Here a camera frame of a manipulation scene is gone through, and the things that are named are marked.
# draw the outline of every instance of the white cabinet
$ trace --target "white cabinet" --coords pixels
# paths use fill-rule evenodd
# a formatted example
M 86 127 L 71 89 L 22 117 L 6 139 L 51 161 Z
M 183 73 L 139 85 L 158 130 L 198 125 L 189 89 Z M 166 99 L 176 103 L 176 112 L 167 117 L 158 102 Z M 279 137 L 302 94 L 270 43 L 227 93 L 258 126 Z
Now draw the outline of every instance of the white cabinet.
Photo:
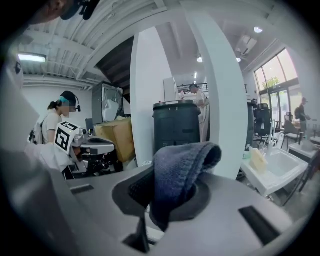
M 179 100 L 179 91 L 174 77 L 163 80 L 164 86 L 164 100 L 166 102 L 173 102 Z

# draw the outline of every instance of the railing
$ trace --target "railing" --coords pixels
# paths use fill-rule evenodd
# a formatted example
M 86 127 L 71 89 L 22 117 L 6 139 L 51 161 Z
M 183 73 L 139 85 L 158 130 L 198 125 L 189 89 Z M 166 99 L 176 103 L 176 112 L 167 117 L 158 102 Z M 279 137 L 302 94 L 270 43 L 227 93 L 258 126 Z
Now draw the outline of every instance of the railing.
M 179 93 L 181 91 L 183 91 L 185 94 L 190 93 L 190 86 L 193 86 L 193 84 L 184 84 L 184 85 L 178 85 L 178 91 Z M 204 93 L 208 93 L 208 84 L 207 83 L 196 83 L 195 85 L 198 86 L 199 89 L 201 89 L 201 91 L 203 91 Z

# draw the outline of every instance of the trash can lid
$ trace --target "trash can lid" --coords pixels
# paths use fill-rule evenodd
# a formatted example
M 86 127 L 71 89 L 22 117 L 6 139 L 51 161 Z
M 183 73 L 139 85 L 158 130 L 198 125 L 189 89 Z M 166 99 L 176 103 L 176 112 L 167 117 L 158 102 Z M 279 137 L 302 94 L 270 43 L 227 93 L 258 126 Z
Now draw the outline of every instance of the trash can lid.
M 167 102 L 159 102 L 153 105 L 153 110 L 158 108 L 170 108 L 170 107 L 181 107 L 181 106 L 187 106 L 190 105 L 192 107 L 197 107 L 197 105 L 194 103 L 191 99 L 186 100 L 175 100 L 175 101 L 167 101 Z

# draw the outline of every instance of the cardboard box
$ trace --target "cardboard box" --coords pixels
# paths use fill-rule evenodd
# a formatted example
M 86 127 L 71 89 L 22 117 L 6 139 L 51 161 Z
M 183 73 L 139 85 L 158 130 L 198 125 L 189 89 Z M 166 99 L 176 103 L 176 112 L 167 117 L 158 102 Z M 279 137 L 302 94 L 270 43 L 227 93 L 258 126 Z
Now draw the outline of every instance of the cardboard box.
M 132 160 L 136 155 L 131 118 L 98 124 L 94 127 L 94 130 L 96 136 L 114 143 L 120 162 L 124 163 Z

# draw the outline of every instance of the window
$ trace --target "window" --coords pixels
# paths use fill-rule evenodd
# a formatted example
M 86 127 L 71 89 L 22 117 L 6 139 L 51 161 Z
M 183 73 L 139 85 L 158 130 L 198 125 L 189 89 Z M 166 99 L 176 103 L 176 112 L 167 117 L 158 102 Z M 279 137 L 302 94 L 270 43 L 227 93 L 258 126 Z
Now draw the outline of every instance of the window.
M 260 91 L 298 77 L 287 49 L 284 49 L 254 73 Z
M 268 88 L 286 81 L 284 72 L 277 57 L 274 57 L 262 68 L 265 74 L 266 85 L 268 86 Z
M 261 95 L 261 104 L 268 104 L 268 107 L 269 107 L 269 109 L 270 109 L 269 94 L 263 94 L 263 95 Z
M 293 121 L 299 122 L 300 120 L 297 120 L 295 115 L 295 110 L 298 108 L 302 101 L 302 93 L 300 85 L 294 85 L 289 87 L 289 95 L 290 95 L 290 106 L 291 106 L 291 112 L 293 115 Z
M 283 50 L 278 55 L 279 61 L 282 65 L 285 78 L 287 81 L 297 78 L 297 72 L 294 66 L 294 63 L 291 60 L 291 57 L 289 55 L 289 52 L 287 49 Z
M 283 125 L 287 112 L 294 115 L 302 101 L 297 72 L 288 51 L 284 49 L 254 74 L 260 102 L 267 104 L 272 119 L 281 121 Z
M 259 90 L 263 91 L 267 89 L 266 79 L 265 79 L 264 72 L 262 71 L 262 67 L 255 72 L 255 77 L 259 85 Z

